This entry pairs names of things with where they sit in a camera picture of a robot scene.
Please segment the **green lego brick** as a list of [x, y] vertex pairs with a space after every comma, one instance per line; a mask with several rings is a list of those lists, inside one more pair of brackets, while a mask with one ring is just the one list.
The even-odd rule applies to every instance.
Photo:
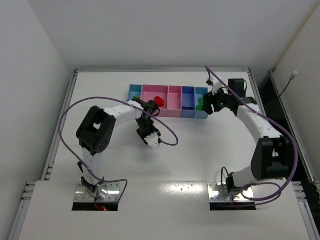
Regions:
[[198, 99], [198, 105], [196, 106], [196, 111], [202, 111], [204, 105], [204, 99], [203, 98], [199, 98]]

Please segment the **red round lego piece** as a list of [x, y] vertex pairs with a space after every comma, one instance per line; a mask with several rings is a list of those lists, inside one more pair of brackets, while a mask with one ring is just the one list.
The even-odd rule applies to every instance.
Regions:
[[163, 108], [165, 106], [165, 100], [160, 96], [156, 96], [154, 98], [155, 103], [158, 105], [159, 108]]

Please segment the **purple lego brick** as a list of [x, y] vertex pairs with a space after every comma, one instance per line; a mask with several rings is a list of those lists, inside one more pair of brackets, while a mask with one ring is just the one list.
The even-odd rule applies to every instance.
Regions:
[[183, 107], [182, 107], [182, 110], [183, 110], [183, 111], [194, 111], [195, 108], [194, 108], [194, 107], [189, 107], [189, 106], [183, 106]]

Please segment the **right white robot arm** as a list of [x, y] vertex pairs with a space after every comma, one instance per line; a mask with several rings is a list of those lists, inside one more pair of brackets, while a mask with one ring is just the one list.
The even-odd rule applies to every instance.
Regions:
[[229, 79], [228, 85], [224, 86], [209, 77], [206, 84], [212, 90], [203, 95], [202, 110], [212, 115], [229, 109], [245, 125], [256, 143], [250, 165], [228, 173], [226, 190], [240, 190], [265, 180], [286, 178], [291, 181], [298, 166], [297, 145], [286, 130], [274, 128], [261, 113], [256, 100], [246, 95], [246, 81]]

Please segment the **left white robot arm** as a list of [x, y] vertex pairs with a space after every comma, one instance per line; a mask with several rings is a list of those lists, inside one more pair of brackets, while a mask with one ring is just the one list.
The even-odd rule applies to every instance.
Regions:
[[157, 103], [153, 100], [144, 102], [139, 98], [133, 98], [128, 103], [133, 106], [122, 104], [111, 108], [91, 107], [76, 132], [84, 162], [78, 164], [82, 172], [81, 183], [92, 193], [96, 192], [98, 185], [104, 180], [103, 152], [110, 144], [115, 127], [136, 120], [137, 133], [143, 142], [152, 150], [160, 146], [161, 133], [146, 114], [158, 112]]

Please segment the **right light blue bin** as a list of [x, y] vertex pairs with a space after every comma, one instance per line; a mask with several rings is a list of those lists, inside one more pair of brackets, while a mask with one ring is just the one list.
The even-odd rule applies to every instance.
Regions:
[[[206, 87], [196, 87], [195, 88], [195, 107], [198, 105], [198, 99], [203, 98], [204, 94], [208, 93], [208, 89]], [[208, 114], [204, 111], [196, 111], [195, 110], [195, 119], [207, 119]]]

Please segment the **light blue bin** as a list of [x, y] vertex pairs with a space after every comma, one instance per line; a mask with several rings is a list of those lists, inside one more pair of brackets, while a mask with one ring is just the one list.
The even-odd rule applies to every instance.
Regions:
[[134, 98], [134, 96], [140, 96], [142, 93], [142, 85], [139, 84], [131, 84], [128, 90], [127, 103], [125, 107], [130, 110], [131, 117], [133, 119], [139, 119], [142, 116], [142, 112], [140, 110], [143, 109], [142, 102], [140, 98]]
[[[204, 94], [208, 93], [208, 89], [206, 87], [196, 87], [195, 88], [195, 107], [198, 105], [198, 99], [203, 98]], [[204, 111], [196, 111], [195, 110], [195, 119], [207, 119], [208, 114]]]

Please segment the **periwinkle blue bin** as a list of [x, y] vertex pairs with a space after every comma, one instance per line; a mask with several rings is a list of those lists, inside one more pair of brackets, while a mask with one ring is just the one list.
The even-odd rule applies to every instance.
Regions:
[[[182, 110], [182, 107], [194, 107], [194, 110]], [[194, 118], [195, 113], [195, 87], [182, 86], [181, 117]]]

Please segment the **pink divided tray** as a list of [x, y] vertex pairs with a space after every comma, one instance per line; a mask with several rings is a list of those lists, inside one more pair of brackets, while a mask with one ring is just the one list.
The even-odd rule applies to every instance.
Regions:
[[174, 85], [146, 85], [142, 86], [141, 99], [144, 102], [154, 101], [155, 97], [164, 99], [164, 107], [159, 108], [159, 117], [179, 118], [182, 113], [182, 87]]

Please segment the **left light blue bin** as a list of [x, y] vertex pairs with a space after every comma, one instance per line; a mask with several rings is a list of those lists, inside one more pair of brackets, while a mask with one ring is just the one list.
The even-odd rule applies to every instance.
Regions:
[[140, 98], [134, 98], [134, 96], [140, 96], [142, 93], [142, 85], [139, 84], [131, 84], [128, 90], [127, 103], [125, 107], [130, 110], [131, 117], [133, 119], [139, 119], [142, 116], [142, 112], [140, 110], [143, 109], [142, 102]]

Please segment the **white front board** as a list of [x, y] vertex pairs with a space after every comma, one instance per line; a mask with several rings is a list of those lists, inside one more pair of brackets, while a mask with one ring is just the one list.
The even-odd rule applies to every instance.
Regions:
[[74, 211], [74, 181], [39, 181], [22, 240], [307, 240], [295, 193], [256, 210], [212, 211], [207, 184], [132, 181], [117, 211]]

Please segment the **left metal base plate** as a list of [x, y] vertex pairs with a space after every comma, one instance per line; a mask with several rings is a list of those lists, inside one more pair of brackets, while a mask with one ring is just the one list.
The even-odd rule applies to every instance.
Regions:
[[75, 203], [117, 203], [120, 198], [119, 183], [102, 183], [98, 184], [95, 192], [91, 192], [81, 183], [77, 183], [74, 202]]

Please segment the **metal base plate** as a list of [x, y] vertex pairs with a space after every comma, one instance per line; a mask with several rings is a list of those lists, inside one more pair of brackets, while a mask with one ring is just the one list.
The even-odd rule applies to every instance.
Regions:
[[207, 188], [209, 202], [213, 204], [248, 204], [253, 202], [243, 197], [238, 188], [228, 192], [225, 182], [208, 182]]
[[75, 203], [117, 203], [120, 198], [119, 183], [102, 183], [98, 184], [95, 192], [91, 192], [81, 183], [77, 183], [74, 202]]

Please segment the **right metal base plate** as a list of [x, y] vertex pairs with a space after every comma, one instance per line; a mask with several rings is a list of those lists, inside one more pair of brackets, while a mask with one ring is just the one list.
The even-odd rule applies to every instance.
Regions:
[[238, 188], [228, 192], [225, 182], [208, 182], [207, 188], [209, 202], [213, 204], [248, 204], [253, 202], [243, 197]]

